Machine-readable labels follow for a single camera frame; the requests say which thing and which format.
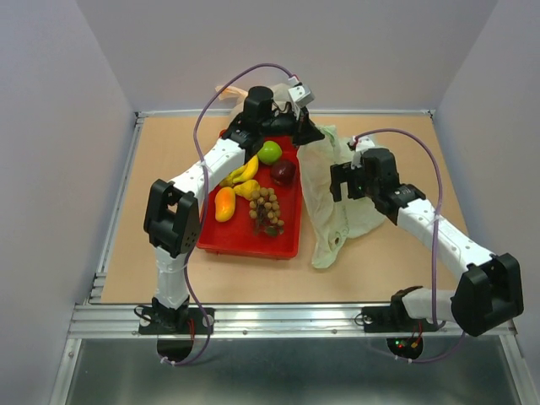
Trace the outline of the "green fake apple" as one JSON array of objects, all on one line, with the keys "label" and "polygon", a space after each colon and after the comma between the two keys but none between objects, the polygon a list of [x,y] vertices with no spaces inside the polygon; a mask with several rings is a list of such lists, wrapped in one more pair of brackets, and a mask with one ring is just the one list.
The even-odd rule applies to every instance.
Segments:
[{"label": "green fake apple", "polygon": [[280,160],[283,151],[281,147],[274,141],[265,141],[262,148],[258,151],[257,157],[259,161],[265,165],[273,165]]}]

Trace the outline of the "dark red fake apple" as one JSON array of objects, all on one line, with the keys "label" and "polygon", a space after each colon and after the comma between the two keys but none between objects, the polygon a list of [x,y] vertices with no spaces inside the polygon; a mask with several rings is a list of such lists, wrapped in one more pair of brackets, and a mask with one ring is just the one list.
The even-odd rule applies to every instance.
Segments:
[{"label": "dark red fake apple", "polygon": [[281,159],[273,164],[270,177],[275,184],[287,186],[293,182],[296,169],[295,163],[287,159]]}]

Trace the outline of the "green avocado print plastic bag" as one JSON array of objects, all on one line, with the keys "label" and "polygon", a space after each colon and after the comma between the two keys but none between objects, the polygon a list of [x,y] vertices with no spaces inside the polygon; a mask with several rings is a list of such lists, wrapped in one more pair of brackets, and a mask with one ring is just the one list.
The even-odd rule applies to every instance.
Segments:
[{"label": "green avocado print plastic bag", "polygon": [[297,150],[300,183],[307,213],[316,236],[311,265],[329,268],[348,239],[359,238],[385,222],[374,203],[367,197],[351,200],[343,197],[334,202],[330,192],[330,167],[349,162],[353,153],[347,139],[338,136],[335,126],[317,126],[324,136]]}]

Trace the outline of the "yellow fake banana bunch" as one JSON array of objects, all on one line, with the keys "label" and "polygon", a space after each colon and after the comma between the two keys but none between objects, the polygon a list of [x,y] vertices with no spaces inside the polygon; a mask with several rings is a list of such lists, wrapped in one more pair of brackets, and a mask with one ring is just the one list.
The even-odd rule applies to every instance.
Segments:
[{"label": "yellow fake banana bunch", "polygon": [[258,172],[259,159],[257,156],[252,157],[245,165],[234,170],[227,175],[220,183],[220,186],[234,186],[249,180],[252,180]]}]

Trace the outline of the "yellow fake pear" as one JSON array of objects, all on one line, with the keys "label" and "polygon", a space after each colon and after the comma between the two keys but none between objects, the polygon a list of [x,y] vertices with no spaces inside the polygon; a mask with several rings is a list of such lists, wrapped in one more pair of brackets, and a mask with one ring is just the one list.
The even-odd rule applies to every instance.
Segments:
[{"label": "yellow fake pear", "polygon": [[252,199],[252,193],[258,192],[259,189],[260,185],[258,181],[254,179],[237,184],[233,187],[233,190],[237,196],[243,197],[248,201]]}]

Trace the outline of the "brown fake longan bunch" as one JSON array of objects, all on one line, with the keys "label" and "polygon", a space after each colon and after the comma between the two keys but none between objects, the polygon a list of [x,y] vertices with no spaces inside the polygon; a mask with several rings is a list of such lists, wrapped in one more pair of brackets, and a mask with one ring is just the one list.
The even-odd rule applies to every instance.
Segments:
[{"label": "brown fake longan bunch", "polygon": [[255,234],[263,233],[277,237],[284,233],[284,220],[278,196],[273,188],[263,187],[258,192],[253,192],[249,207],[249,216],[253,222]]}]

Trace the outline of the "orange yellow fake mango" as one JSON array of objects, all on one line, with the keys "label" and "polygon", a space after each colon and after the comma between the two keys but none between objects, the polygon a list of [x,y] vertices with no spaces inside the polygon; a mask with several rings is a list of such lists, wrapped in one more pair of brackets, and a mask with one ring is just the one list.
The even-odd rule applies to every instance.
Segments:
[{"label": "orange yellow fake mango", "polygon": [[235,213],[235,191],[232,187],[222,187],[214,198],[215,219],[219,223],[229,221]]}]

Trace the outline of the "red plastic tray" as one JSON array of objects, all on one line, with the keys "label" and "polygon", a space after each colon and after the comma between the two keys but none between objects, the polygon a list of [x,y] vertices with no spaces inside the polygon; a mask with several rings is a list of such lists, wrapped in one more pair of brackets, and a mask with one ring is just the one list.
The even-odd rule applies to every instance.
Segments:
[{"label": "red plastic tray", "polygon": [[235,212],[225,222],[216,218],[220,194],[216,187],[209,196],[208,216],[197,247],[212,253],[245,257],[291,259],[299,250],[303,196],[297,149],[288,137],[269,137],[282,149],[281,160],[290,162],[294,175],[289,184],[279,185],[272,178],[272,168],[260,163],[253,177],[267,191],[237,194]]}]

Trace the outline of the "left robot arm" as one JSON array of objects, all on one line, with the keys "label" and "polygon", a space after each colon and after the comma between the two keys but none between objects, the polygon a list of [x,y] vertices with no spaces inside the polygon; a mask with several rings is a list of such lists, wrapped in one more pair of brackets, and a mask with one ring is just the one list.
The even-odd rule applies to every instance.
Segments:
[{"label": "left robot arm", "polygon": [[171,181],[158,179],[150,187],[143,229],[154,248],[158,283],[151,305],[140,313],[148,324],[168,332],[179,332],[187,324],[186,259],[201,233],[199,212],[208,194],[230,172],[256,156],[269,136],[290,136],[295,146],[323,138],[309,118],[307,106],[314,99],[311,90],[294,84],[288,97],[280,111],[269,88],[250,88],[242,111],[207,154]]}]

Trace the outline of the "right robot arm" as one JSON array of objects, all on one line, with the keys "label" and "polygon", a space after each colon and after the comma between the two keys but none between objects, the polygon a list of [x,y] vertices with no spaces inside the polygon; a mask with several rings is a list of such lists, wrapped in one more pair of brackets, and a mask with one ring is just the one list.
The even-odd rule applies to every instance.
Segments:
[{"label": "right robot arm", "polygon": [[396,331],[406,331],[417,321],[453,322],[478,337],[523,313],[517,259],[476,244],[440,216],[416,186],[400,182],[395,157],[388,149],[358,152],[353,161],[332,165],[330,176],[334,202],[343,198],[342,184],[347,186],[348,198],[369,198],[379,213],[427,246],[432,262],[443,262],[458,281],[452,291],[420,286],[402,289],[382,314],[371,317],[373,321]]}]

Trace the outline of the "tied orange plastic bag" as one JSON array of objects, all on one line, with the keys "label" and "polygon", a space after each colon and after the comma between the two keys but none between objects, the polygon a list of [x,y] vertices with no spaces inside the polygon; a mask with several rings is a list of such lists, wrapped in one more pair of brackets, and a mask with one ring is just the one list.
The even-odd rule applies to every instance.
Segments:
[{"label": "tied orange plastic bag", "polygon": [[249,89],[229,86],[219,96],[220,100],[235,102],[235,107],[229,114],[231,122],[227,128],[265,134],[265,122],[274,114],[278,111],[294,112],[288,89],[287,84],[254,86]]}]

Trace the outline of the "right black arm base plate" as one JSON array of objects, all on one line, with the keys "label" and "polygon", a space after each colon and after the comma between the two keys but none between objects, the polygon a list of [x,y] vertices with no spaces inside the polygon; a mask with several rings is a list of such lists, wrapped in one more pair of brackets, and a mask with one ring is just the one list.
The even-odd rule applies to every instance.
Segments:
[{"label": "right black arm base plate", "polygon": [[354,323],[366,333],[437,331],[437,327],[425,319],[410,318],[404,310],[393,310],[389,305],[364,306]]}]

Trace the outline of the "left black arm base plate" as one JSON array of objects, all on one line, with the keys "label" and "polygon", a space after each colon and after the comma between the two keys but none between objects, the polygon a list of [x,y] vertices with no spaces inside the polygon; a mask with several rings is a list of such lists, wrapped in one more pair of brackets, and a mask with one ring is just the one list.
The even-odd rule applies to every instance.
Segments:
[{"label": "left black arm base plate", "polygon": [[203,335],[213,330],[197,307],[171,310],[138,305],[133,312],[139,320],[138,333],[141,335]]}]

